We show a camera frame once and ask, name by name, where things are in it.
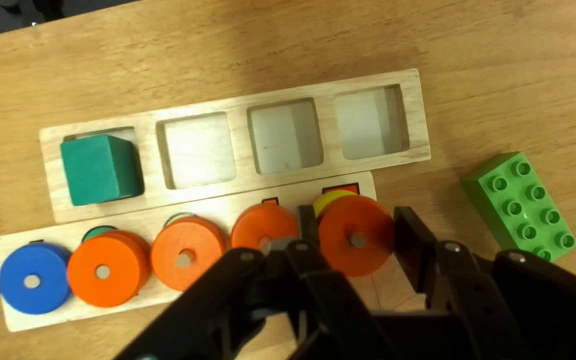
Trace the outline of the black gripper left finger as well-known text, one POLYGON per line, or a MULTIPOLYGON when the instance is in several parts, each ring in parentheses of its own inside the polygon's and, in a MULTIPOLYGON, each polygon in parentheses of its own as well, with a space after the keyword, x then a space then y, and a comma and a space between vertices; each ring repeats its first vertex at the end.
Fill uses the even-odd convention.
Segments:
POLYGON ((228 250, 113 360, 234 360, 275 314, 296 338, 289 360, 393 358, 360 297, 324 260, 313 209, 299 206, 297 221, 301 236, 279 250, 228 250))

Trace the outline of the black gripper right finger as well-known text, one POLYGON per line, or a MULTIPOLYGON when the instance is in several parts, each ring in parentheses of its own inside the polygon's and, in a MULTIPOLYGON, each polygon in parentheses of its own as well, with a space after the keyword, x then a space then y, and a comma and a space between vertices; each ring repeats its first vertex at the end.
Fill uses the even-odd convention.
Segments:
POLYGON ((576 275, 524 250, 492 260, 437 241, 410 206, 393 211, 393 255, 416 294, 417 314, 390 330, 410 358, 576 360, 576 275))

